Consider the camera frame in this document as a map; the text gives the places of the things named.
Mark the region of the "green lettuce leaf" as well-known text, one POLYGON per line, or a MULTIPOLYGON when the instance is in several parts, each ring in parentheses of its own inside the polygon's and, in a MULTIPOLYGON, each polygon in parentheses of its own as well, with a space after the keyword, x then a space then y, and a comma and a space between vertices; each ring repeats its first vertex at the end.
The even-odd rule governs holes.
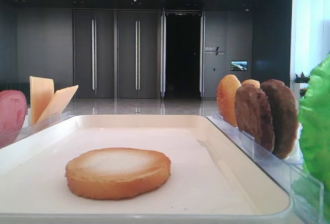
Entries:
POLYGON ((307 170, 329 184, 329 55, 310 73, 309 86, 300 101, 300 148, 307 170))

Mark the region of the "front upright bread slice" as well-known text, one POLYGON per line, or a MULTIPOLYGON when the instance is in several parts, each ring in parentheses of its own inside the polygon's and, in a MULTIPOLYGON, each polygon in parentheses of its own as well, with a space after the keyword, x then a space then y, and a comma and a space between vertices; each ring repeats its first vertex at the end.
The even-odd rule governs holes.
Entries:
POLYGON ((223 77, 217 87, 217 102, 220 114, 225 121, 234 127, 237 127, 235 116, 235 95, 239 87, 241 87, 241 83, 233 74, 223 77))

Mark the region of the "upright bread slice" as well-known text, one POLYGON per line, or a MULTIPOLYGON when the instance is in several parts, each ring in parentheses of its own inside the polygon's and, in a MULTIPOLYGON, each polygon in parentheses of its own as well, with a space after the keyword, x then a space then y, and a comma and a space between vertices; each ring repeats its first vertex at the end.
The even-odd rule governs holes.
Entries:
POLYGON ((251 84, 256 88, 260 88, 260 82, 254 79, 247 79, 243 81, 241 85, 247 85, 247 84, 251 84))
POLYGON ((241 87, 241 83, 233 74, 223 77, 217 87, 217 102, 220 114, 225 121, 234 127, 237 127, 235 116, 235 95, 239 87, 241 87))

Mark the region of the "front brown meat patty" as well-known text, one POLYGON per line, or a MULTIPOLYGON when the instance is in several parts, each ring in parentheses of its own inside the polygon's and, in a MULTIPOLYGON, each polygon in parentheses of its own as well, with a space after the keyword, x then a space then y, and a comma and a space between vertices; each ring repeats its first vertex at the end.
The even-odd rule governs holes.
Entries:
POLYGON ((254 137, 266 150, 274 149, 275 134, 266 94, 252 84, 239 87, 235 96, 235 116, 239 130, 254 137))

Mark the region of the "brown meat patty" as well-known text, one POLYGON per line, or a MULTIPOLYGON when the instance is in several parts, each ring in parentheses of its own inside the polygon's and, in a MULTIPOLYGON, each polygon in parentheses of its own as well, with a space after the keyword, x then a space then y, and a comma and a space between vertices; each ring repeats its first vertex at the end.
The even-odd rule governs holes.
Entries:
POLYGON ((273 154, 284 159, 292 152, 297 137, 297 101, 293 91, 280 80, 267 80, 261 84, 261 89, 266 94, 271 108, 275 134, 273 154))
POLYGON ((252 84, 239 87, 235 96, 235 116, 239 130, 254 137, 266 150, 274 149, 275 134, 266 94, 252 84))

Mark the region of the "round bread slice on tray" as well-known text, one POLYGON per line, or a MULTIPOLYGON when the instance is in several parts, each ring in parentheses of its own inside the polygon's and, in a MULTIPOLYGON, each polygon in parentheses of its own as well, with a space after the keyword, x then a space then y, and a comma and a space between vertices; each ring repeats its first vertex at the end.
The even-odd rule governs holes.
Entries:
POLYGON ((132 198, 167 182, 171 160, 154 150, 103 148, 85 152, 65 166, 69 190, 97 200, 132 198))

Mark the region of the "right cheese slice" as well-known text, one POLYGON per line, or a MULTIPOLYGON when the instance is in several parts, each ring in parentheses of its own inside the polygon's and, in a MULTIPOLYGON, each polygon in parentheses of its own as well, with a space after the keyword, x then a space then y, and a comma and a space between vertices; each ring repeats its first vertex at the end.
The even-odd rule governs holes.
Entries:
POLYGON ((77 89, 78 85, 57 90, 54 96, 51 98, 49 104, 37 120, 37 123, 44 121, 51 116, 61 114, 66 108, 66 106, 69 104, 77 89))

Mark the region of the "cheese slice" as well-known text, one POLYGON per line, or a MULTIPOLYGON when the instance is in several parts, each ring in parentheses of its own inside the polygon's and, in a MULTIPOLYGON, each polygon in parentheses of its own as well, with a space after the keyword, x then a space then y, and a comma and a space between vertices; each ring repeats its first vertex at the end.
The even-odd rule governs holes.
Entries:
POLYGON ((37 120, 37 123, 44 121, 51 116, 61 114, 66 108, 66 106, 69 104, 77 89, 78 85, 57 90, 54 96, 51 98, 49 104, 37 120))
POLYGON ((34 125, 54 95, 54 81, 49 78, 29 77, 31 124, 34 125))

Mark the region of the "rear brown meat patty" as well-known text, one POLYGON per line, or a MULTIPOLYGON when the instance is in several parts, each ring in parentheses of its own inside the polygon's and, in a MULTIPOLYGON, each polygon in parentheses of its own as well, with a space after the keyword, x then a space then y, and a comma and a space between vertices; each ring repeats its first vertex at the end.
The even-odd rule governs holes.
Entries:
POLYGON ((293 91, 280 80, 267 80, 261 84, 261 89, 266 94, 271 108, 275 134, 273 154, 284 159, 292 152, 297 137, 297 101, 293 91))

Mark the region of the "left cheese slice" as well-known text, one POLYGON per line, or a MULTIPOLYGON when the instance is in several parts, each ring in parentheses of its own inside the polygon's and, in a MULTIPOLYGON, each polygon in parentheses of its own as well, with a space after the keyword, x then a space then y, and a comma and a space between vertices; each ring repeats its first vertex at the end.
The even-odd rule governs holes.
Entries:
POLYGON ((54 81, 49 78, 29 77, 31 124, 34 125, 54 95, 54 81))

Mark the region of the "outer red tomato slice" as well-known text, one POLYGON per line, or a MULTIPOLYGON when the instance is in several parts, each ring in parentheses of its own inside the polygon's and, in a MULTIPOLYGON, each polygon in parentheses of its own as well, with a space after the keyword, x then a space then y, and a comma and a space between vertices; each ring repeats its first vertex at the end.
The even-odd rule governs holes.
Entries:
POLYGON ((1 148, 12 144, 25 120, 27 101, 17 90, 1 91, 1 148))

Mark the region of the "cream rectangular serving tray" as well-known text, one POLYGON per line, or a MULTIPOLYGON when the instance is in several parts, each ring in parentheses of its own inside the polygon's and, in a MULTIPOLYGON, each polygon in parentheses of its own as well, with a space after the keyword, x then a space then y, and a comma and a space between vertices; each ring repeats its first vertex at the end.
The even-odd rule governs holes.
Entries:
POLYGON ((284 223, 292 207, 285 189, 198 115, 73 116, 1 149, 1 223, 284 223), (160 151, 171 176, 132 199, 73 195, 67 162, 107 147, 160 151))

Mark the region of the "potted plant in white planter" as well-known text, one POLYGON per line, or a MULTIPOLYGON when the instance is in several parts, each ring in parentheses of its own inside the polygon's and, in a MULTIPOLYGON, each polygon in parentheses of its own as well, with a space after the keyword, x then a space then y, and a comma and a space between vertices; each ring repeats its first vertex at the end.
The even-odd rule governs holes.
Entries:
POLYGON ((300 100, 300 98, 303 98, 305 96, 309 80, 310 76, 305 75, 303 72, 301 72, 299 75, 295 75, 295 79, 293 81, 293 92, 297 100, 300 100))

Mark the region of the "left clear acrylic rack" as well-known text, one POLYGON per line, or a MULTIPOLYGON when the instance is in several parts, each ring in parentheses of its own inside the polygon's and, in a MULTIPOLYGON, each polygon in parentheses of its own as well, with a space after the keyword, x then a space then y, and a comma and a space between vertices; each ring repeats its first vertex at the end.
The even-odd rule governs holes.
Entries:
POLYGON ((16 140, 14 142, 17 142, 21 139, 24 139, 28 136, 31 136, 39 131, 42 131, 48 127, 51 127, 57 123, 60 123, 68 118, 70 118, 72 115, 71 115, 71 112, 68 111, 68 112, 65 112, 65 113, 62 113, 62 114, 56 114, 56 115, 53 115, 51 116, 50 118, 48 119, 45 119, 39 123, 36 123, 34 125, 30 125, 30 126, 26 126, 26 127, 23 127, 20 132, 18 133, 18 136, 16 138, 16 140))

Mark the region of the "clear acrylic rack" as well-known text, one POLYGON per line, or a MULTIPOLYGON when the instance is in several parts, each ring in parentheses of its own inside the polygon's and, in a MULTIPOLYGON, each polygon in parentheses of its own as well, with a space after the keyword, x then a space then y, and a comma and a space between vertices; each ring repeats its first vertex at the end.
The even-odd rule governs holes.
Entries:
POLYGON ((65 113, 62 113, 62 114, 56 114, 56 115, 53 115, 51 116, 50 118, 48 119, 45 119, 39 123, 36 123, 34 125, 30 125, 30 126, 26 126, 26 127, 23 127, 20 132, 18 133, 18 136, 16 138, 16 140, 14 142, 17 142, 21 139, 24 139, 28 136, 31 136, 39 131, 42 131, 48 127, 51 127, 57 123, 60 123, 68 118, 70 118, 72 115, 71 115, 71 112, 68 111, 68 112, 65 112, 65 113))
POLYGON ((261 167, 293 200, 293 211, 303 223, 328 223, 324 185, 290 160, 281 160, 254 141, 254 138, 227 123, 219 114, 208 117, 253 162, 261 167))

